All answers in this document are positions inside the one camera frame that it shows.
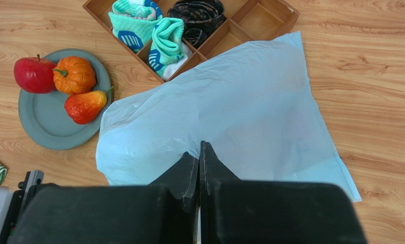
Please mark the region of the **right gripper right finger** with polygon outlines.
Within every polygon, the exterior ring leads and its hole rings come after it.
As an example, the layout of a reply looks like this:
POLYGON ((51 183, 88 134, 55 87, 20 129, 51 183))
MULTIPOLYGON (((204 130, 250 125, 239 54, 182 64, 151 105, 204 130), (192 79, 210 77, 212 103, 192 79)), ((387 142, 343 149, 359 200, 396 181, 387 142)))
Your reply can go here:
POLYGON ((202 243, 366 243, 353 205, 333 184, 240 180, 201 142, 202 243))

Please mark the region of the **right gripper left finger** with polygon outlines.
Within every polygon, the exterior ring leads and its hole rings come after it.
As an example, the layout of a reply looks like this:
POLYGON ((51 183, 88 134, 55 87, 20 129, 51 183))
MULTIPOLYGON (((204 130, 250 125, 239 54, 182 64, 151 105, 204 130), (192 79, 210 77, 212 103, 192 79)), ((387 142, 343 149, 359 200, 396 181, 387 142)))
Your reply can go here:
POLYGON ((30 188, 8 243, 195 243, 198 159, 146 186, 30 188))

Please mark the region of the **light blue cartoon plastic bag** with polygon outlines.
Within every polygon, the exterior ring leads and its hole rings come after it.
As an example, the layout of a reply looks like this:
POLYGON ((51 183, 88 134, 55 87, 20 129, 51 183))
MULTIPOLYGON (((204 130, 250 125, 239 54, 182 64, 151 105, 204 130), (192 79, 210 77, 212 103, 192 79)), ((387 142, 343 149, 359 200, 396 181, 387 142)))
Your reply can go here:
POLYGON ((97 169, 146 185, 209 142, 242 180, 327 182, 359 191, 312 96, 300 32, 248 41, 103 113, 97 169))

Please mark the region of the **red-orange pear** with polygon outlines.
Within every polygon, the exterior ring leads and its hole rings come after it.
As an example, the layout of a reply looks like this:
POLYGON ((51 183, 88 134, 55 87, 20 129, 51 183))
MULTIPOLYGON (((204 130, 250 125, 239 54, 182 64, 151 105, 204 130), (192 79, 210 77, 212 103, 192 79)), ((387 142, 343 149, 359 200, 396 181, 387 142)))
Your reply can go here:
POLYGON ((65 111, 76 124, 88 124, 94 121, 106 106, 108 101, 107 93, 113 89, 114 86, 110 87, 106 92, 94 90, 88 93, 71 95, 64 104, 65 111))

